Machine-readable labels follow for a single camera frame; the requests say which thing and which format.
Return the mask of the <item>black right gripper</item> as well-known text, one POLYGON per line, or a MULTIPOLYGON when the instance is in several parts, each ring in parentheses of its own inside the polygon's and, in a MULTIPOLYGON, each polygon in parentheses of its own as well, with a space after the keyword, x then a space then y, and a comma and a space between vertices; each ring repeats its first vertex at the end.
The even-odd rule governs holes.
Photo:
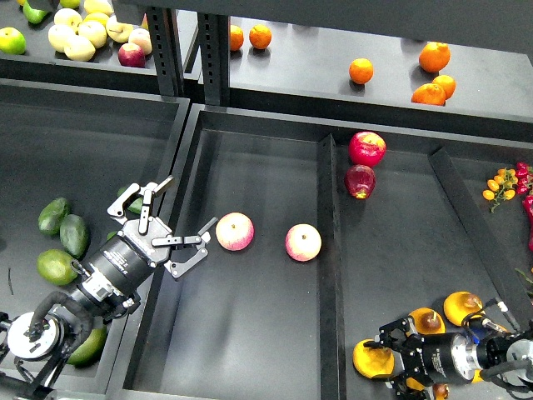
POLYGON ((460 333, 420 335, 412 317, 381 326, 364 347, 403 353, 404 372, 386 380, 395 399, 432 399, 433 384, 467 384, 475 376, 475 345, 469 339, 460 333))

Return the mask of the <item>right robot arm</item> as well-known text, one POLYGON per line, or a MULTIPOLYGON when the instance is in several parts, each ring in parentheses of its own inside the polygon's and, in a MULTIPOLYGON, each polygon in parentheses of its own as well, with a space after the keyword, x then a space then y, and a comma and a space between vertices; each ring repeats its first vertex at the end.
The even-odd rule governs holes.
POLYGON ((410 315, 380 327, 359 342, 353 364, 366 378, 385 383, 398 399, 446 399, 450 385, 488 382, 514 399, 532 397, 532 331, 522 331, 498 297, 486 303, 460 303, 463 293, 445 300, 450 321, 460 330, 423 329, 438 313, 410 315))

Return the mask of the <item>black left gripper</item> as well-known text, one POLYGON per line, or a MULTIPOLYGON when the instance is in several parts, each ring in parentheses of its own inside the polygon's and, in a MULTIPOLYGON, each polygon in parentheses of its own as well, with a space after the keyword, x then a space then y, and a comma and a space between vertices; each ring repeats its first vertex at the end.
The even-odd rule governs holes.
POLYGON ((92 273, 85 280, 85 290, 93 298, 132 295, 160 264, 173 278, 181 278, 207 257, 217 217, 189 236, 172 236, 172 230, 160 218, 152 217, 154 199, 173 180, 170 175, 160 183, 131 183, 107 208, 108 216, 123 226, 86 260, 92 273), (139 221, 128 221, 126 210, 138 199, 142 200, 139 221))

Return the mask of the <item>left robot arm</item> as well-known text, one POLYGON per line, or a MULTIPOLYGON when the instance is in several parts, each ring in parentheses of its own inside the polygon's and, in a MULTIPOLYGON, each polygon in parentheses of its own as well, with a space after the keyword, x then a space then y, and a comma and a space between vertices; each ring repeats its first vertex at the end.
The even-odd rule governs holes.
POLYGON ((176 236, 152 212, 155 198, 172 184, 167 177, 145 186, 131 184, 108 208, 121 224, 116 235, 74 271, 82 281, 70 293, 51 292, 32 312, 1 316, 1 354, 14 356, 21 377, 1 376, 10 399, 50 399, 67 360, 87 341, 98 322, 122 318, 140 305, 138 288, 158 269, 174 280, 208 254, 212 218, 192 236, 176 236))

